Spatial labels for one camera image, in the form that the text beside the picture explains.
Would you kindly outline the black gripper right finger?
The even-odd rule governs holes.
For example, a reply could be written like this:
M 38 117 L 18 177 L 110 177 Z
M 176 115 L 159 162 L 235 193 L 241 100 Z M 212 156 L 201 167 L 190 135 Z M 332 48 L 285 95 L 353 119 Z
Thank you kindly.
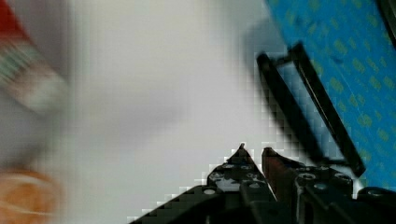
M 306 166 L 267 147 L 262 171 L 279 202 L 297 224 L 395 224 L 395 192 L 366 187 L 329 166 Z

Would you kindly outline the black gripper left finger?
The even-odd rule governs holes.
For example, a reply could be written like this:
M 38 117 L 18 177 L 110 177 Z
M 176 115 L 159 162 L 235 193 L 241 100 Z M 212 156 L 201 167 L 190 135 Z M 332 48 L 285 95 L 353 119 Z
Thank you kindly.
M 208 175 L 204 185 L 186 190 L 129 224 L 256 224 L 253 204 L 275 199 L 241 145 Z

